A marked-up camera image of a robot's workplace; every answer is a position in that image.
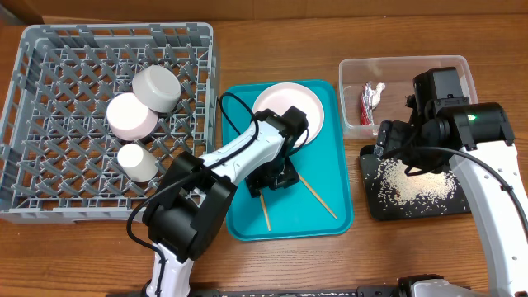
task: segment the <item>gray plastic dish rack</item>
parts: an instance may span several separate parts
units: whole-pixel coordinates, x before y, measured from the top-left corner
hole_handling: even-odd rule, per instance
[[[173,156],[213,151],[217,49],[205,23],[29,26],[0,121],[0,219],[126,219],[155,192]],[[116,161],[127,142],[105,114],[152,64],[177,75],[183,92],[173,113],[159,114],[154,132],[135,141],[158,158],[158,175],[139,184]]]

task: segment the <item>wood surface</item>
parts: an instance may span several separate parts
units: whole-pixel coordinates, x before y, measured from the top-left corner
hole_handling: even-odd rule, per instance
[[[0,0],[21,19],[227,21],[528,13],[527,0]]]
[[[221,89],[242,83],[321,78],[335,87],[343,59],[461,54],[481,102],[496,101],[516,132],[528,178],[528,16],[416,16],[298,21],[213,22]],[[23,28],[0,39],[0,97],[7,92]],[[376,222],[367,210],[358,153],[369,140],[345,141],[355,220],[340,236],[242,243],[223,227],[191,275],[195,288],[344,289],[395,285],[436,273],[488,290],[488,273],[470,214]],[[146,228],[134,226],[146,238]],[[153,253],[126,236],[125,222],[72,225],[0,223],[0,295],[104,296],[138,290]]]
[[[134,22],[127,20],[102,20],[69,16],[42,16],[42,20],[45,24],[120,24]]]

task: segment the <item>wooden table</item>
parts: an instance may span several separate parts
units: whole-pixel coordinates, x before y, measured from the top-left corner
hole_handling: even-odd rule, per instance
[[[528,16],[427,16],[213,23],[222,90],[241,83],[321,78],[337,87],[343,59],[461,54],[478,99],[497,101],[516,131],[528,179]],[[22,28],[0,39],[0,97],[5,97]],[[488,290],[488,273],[471,215],[376,222],[367,210],[357,156],[370,141],[346,140],[356,218],[341,236],[242,243],[222,228],[196,262],[195,287],[288,290],[395,285],[437,273]],[[136,224],[146,238],[146,228]],[[104,296],[138,290],[153,253],[128,239],[124,222],[73,225],[0,223],[0,295]]]

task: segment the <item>teal tray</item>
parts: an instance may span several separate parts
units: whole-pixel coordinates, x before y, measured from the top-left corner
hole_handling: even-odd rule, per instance
[[[250,107],[258,95],[274,83],[259,83],[231,87],[227,92],[239,96]],[[312,186],[336,214],[334,219],[302,182],[287,188],[262,193],[270,218],[268,231],[260,199],[249,195],[245,181],[237,193],[227,215],[229,232],[242,241],[302,238],[345,233],[352,225],[354,214],[347,159],[343,146],[341,122],[333,87],[322,80],[292,82],[312,90],[323,103],[324,123],[319,135],[291,157],[297,172]],[[233,98],[226,97],[224,109],[240,130],[249,127],[250,115]],[[222,119],[224,145],[237,138],[225,118]]]

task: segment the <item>pink plate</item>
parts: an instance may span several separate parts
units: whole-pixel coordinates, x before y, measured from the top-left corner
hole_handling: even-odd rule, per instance
[[[282,116],[292,106],[306,114],[309,130],[306,144],[309,144],[323,128],[324,110],[317,95],[307,87],[292,82],[277,83],[258,96],[253,105],[253,112],[264,111],[269,108],[277,115]],[[299,147],[305,138],[306,132],[297,139],[295,147]]]

